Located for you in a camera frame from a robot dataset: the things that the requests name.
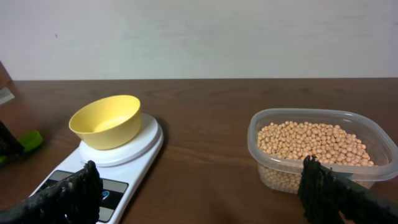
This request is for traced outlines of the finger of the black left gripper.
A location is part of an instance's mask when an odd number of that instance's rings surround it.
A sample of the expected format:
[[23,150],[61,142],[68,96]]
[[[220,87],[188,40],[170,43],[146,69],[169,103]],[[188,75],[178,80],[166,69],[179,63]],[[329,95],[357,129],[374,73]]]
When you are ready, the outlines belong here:
[[11,134],[7,127],[0,123],[1,155],[14,156],[24,152],[23,145]]

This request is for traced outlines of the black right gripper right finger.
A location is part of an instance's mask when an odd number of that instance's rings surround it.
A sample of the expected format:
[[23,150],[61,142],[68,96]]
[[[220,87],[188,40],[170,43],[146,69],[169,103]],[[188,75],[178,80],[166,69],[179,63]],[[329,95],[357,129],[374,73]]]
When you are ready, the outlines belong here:
[[303,160],[297,195],[310,223],[397,223],[397,204],[323,166]]

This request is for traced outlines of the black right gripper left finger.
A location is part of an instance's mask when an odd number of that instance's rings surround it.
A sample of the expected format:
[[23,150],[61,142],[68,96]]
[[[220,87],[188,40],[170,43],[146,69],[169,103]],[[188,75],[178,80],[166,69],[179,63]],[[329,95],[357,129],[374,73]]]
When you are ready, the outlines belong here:
[[88,161],[78,172],[1,211],[1,223],[96,223],[103,181]]

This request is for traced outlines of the green plastic measuring scoop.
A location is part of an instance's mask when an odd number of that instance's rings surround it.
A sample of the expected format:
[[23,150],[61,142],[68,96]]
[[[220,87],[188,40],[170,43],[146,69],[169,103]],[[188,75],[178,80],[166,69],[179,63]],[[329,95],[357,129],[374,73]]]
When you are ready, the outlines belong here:
[[34,152],[43,142],[43,138],[38,130],[31,131],[19,139],[17,139],[24,147],[24,152],[22,154],[17,154],[14,156],[2,156],[1,155],[1,163],[4,163],[7,159],[11,159],[12,157],[17,156],[25,156]]

